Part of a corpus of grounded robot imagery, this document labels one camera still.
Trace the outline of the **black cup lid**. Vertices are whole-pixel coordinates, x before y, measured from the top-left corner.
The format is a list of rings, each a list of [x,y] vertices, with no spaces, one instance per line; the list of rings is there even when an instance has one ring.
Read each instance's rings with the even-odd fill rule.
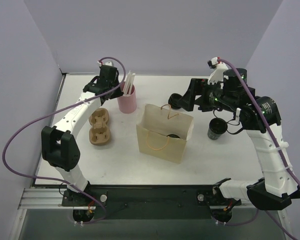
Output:
[[[180,139],[180,137],[176,134],[168,134],[167,137],[169,138],[175,138],[175,139]]]

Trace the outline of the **brown paper bag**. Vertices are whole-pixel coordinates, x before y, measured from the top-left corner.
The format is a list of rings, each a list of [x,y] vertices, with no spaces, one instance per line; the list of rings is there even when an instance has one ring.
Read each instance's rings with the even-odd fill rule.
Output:
[[[191,115],[173,111],[169,104],[145,104],[136,122],[139,152],[179,164],[193,129]],[[180,138],[167,137],[169,134]]]

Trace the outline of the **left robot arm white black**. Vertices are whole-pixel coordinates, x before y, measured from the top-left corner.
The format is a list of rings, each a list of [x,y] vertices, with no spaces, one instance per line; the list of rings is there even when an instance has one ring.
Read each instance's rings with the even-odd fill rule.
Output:
[[[41,131],[42,158],[54,167],[74,192],[73,199],[81,206],[90,203],[92,193],[80,167],[81,156],[76,137],[82,127],[105,101],[123,95],[119,87],[119,71],[110,61],[100,65],[99,75],[84,86],[77,103],[53,126]]]

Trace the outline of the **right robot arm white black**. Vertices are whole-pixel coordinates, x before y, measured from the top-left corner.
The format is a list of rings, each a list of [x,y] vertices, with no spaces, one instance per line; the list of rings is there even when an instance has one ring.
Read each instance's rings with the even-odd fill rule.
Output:
[[[197,105],[202,112],[231,112],[254,145],[263,177],[251,182],[226,178],[218,182],[211,197],[217,204],[236,199],[262,211],[283,210],[293,199],[300,199],[300,183],[286,151],[289,144],[283,140],[277,104],[268,96],[255,95],[255,89],[247,85],[246,69],[226,69],[220,74],[215,81],[192,78],[173,108],[191,112]]]

